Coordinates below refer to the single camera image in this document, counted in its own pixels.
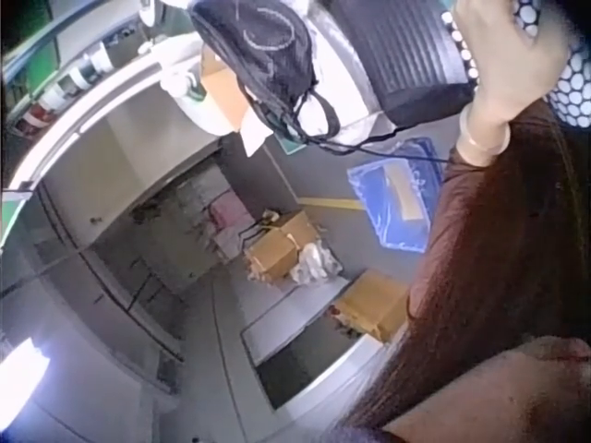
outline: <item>long brown hair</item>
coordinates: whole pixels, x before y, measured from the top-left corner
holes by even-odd
[[[344,425],[382,428],[528,335],[585,333],[586,227],[565,138],[543,103],[512,131],[430,279],[420,318]]]

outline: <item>black strap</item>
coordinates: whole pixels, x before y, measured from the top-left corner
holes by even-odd
[[[282,138],[295,143],[317,145],[324,150],[329,150],[331,153],[336,155],[344,156],[352,154],[366,145],[389,140],[396,137],[401,131],[414,127],[397,127],[388,134],[369,137],[355,145],[346,145],[344,143],[331,141],[331,138],[336,137],[339,132],[341,132],[341,123],[339,122],[339,117],[337,116],[336,111],[334,111],[334,108],[324,97],[320,96],[314,90],[314,87],[310,88],[308,94],[314,97],[320,103],[329,127],[327,133],[320,136],[310,136],[306,133],[306,131],[304,131],[297,118],[297,114],[299,113],[292,112],[290,114],[285,114],[283,118],[281,118],[275,115],[265,103],[255,101],[247,92],[245,85],[240,80],[238,80],[238,88],[240,88],[246,97],[248,104],[253,109],[259,120],[263,122],[265,126],[271,131],[273,131],[273,133],[278,133]],[[294,131],[297,133],[297,136],[294,136],[293,132],[289,130],[289,127],[294,129]]]

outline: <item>black bag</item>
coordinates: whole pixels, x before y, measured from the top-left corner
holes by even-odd
[[[373,2],[383,3],[351,2],[356,2],[360,9]],[[397,91],[396,109],[392,111],[392,102],[382,99],[382,88],[376,89],[380,84],[370,75],[382,109],[399,127],[391,134],[368,138],[355,146],[332,142],[329,140],[341,131],[340,122],[332,106],[315,91],[312,42],[306,24],[293,9],[280,0],[196,0],[189,14],[203,41],[236,73],[238,84],[259,119],[273,132],[296,143],[316,144],[346,155],[366,144],[393,138],[408,127],[449,116],[461,109],[459,104],[466,103],[465,96],[454,100],[450,92],[456,91],[441,85],[412,85],[416,88],[401,87]],[[309,95],[322,106],[328,123],[326,134],[310,136],[299,124],[299,108]],[[439,100],[433,101],[435,95]],[[439,110],[437,104],[445,106]]]
[[[473,100],[441,0],[320,0],[355,48],[381,109],[398,126],[458,114]]]
[[[189,13],[203,41],[236,73],[249,104],[271,130],[296,142],[324,141],[341,131],[332,106],[314,91],[312,42],[293,9],[279,0],[198,0]],[[324,135],[309,136],[299,124],[298,105],[308,95],[324,110]]]

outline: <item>bracelet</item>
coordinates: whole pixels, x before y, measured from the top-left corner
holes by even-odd
[[[460,137],[462,137],[464,141],[466,141],[469,147],[472,149],[470,151],[467,151],[465,147],[462,146],[463,149],[461,150],[460,154],[464,157],[465,160],[467,160],[470,163],[473,163],[475,166],[488,166],[490,164],[490,160],[492,157],[496,157],[497,155],[502,154],[509,147],[509,143],[511,142],[511,128],[509,127],[509,125],[505,127],[505,139],[503,140],[500,146],[484,148],[482,147],[482,145],[478,144],[472,138],[470,130],[468,129],[468,115],[470,114],[471,109],[472,103],[468,103],[462,110],[462,113],[460,114]],[[462,143],[458,143],[458,150],[460,150],[460,145],[462,145]]]

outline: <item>woman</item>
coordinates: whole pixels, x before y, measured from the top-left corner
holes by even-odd
[[[566,65],[568,32],[546,7],[532,40],[512,7],[455,6],[480,86],[410,291],[409,331],[335,441],[537,441],[557,411],[588,413],[583,341],[543,339],[492,358],[526,337],[583,337],[588,322],[585,214],[563,135],[539,100]]]

